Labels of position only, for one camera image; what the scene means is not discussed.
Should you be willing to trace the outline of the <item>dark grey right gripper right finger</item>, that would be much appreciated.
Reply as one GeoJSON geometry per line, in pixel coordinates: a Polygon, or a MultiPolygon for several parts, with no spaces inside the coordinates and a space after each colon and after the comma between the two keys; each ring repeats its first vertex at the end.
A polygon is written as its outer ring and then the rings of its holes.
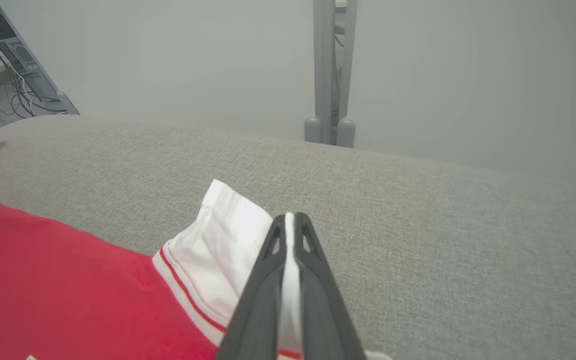
{"type": "Polygon", "coordinates": [[[295,261],[300,270],[304,360],[366,360],[310,217],[294,215],[295,261]]]}

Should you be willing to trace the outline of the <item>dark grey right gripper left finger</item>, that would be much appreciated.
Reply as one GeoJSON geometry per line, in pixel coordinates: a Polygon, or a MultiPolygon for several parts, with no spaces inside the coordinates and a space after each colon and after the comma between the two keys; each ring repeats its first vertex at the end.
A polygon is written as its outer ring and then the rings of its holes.
{"type": "Polygon", "coordinates": [[[285,216],[279,215],[270,224],[216,360],[277,360],[286,255],[285,216]]]}

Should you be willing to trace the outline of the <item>red number 23 basketball jersey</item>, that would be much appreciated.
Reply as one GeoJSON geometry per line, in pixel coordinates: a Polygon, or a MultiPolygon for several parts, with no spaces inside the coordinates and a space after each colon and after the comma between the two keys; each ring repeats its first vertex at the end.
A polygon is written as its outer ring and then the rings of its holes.
{"type": "Polygon", "coordinates": [[[217,360],[271,223],[215,179],[148,256],[0,203],[0,360],[217,360]]]}

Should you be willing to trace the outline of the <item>grey cylindrical partition foot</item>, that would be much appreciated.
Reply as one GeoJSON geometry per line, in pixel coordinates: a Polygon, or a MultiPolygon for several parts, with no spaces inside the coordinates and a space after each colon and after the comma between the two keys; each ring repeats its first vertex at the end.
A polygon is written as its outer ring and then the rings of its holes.
{"type": "Polygon", "coordinates": [[[355,122],[343,117],[338,120],[335,145],[343,148],[354,148],[356,125],[355,122]]]}
{"type": "Polygon", "coordinates": [[[320,120],[314,116],[308,117],[304,121],[304,141],[320,143],[322,141],[322,125],[320,120]]]}

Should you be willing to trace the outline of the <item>grey computer tower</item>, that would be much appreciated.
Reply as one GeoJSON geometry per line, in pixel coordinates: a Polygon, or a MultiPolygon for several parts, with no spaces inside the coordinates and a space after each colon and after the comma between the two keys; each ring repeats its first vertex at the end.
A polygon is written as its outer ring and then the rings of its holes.
{"type": "Polygon", "coordinates": [[[55,89],[43,76],[37,63],[2,14],[0,14],[0,50],[10,61],[13,69],[23,77],[31,95],[36,96],[41,101],[58,100],[55,89]]]}

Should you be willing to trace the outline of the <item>grey partition joint post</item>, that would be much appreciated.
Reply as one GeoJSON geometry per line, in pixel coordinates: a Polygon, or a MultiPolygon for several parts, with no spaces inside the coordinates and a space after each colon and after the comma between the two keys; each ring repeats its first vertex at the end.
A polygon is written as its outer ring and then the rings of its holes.
{"type": "Polygon", "coordinates": [[[348,118],[358,0],[312,0],[314,101],[320,144],[336,145],[338,121],[348,118]]]}

